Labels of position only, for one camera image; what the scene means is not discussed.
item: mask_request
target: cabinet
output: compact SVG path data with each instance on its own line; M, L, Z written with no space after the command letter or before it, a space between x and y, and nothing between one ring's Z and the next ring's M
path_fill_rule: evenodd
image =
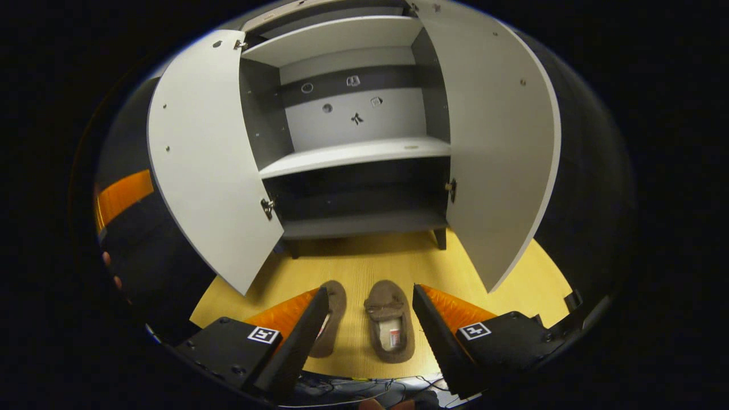
M525 250L556 176L549 78L497 20L449 2L419 10L247 48L244 32L213 31L161 77L153 174L242 294L280 239L450 226L489 291Z

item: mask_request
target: cabinet door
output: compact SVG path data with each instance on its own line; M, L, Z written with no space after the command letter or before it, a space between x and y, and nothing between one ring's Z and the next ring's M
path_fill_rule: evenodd
M448 223L488 291L537 230L560 149L557 100L533 52L506 25L450 1L415 1L443 71L455 201Z
M248 143L238 87L240 31L219 30L172 60L149 108L152 170L178 226L200 256L246 291L284 230ZM173 255L160 255L173 258Z

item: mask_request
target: light wood floor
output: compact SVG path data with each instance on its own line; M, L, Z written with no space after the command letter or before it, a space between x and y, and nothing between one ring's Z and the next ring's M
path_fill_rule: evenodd
M398 233L300 242L301 257L272 254L243 297L217 277L190 320L204 328L221 316L244 320L264 309L314 289L330 279L347 292L347 308L334 353L308 358L304 370L353 378L392 378L440 372L414 313L415 354L405 363L382 363L368 341L363 303L379 280L397 283L412 309L413 284L450 293L494 314L513 310L539 314L545 327L568 314L563 298L572 291L545 251L532 241L502 285L486 293L456 234L448 230L448 249L438 250L432 233Z

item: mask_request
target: brown slipper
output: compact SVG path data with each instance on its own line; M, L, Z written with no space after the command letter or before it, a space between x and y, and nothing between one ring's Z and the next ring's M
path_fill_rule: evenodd
M415 352L415 334L405 293L389 280L372 286L364 301L370 316L370 343L377 356L387 363L402 363Z
M319 329L319 335L309 351L309 357L326 357L334 351L334 342L337 338L339 322L347 306L347 294L341 283L330 280L322 285L327 289L329 296L329 313Z

